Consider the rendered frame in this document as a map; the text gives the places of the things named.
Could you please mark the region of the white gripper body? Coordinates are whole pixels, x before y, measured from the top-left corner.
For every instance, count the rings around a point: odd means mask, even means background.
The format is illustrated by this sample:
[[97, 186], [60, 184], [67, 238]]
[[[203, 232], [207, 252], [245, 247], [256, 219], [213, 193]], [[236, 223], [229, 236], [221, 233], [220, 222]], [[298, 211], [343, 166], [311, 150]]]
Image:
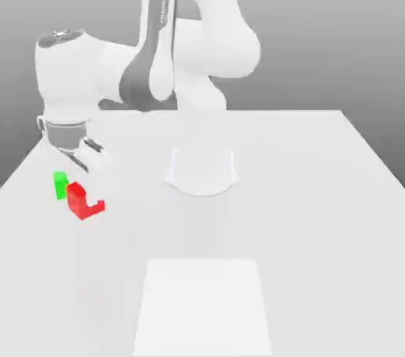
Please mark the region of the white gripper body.
[[54, 171], [63, 171], [70, 183], [78, 182], [85, 190], [88, 202], [111, 200], [116, 191], [115, 166], [102, 152], [88, 145], [74, 151], [51, 148]]

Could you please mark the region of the small red cube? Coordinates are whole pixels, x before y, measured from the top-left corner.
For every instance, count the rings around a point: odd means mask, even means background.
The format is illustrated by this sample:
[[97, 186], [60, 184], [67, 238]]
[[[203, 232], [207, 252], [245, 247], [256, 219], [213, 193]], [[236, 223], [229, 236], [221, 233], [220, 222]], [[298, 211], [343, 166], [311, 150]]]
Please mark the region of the small red cube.
[[66, 186], [66, 198], [69, 209], [81, 220], [105, 211], [103, 200], [98, 200], [92, 206], [87, 204], [86, 190], [78, 182]]

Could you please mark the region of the small green cube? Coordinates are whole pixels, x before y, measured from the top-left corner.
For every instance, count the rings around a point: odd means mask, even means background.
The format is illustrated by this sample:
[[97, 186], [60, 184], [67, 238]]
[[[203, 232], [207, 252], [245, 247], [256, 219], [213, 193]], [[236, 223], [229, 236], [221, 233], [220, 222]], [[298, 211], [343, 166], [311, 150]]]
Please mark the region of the small green cube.
[[53, 172], [53, 181], [55, 186], [55, 194], [57, 199], [66, 198], [66, 187], [69, 185], [67, 175], [63, 171]]

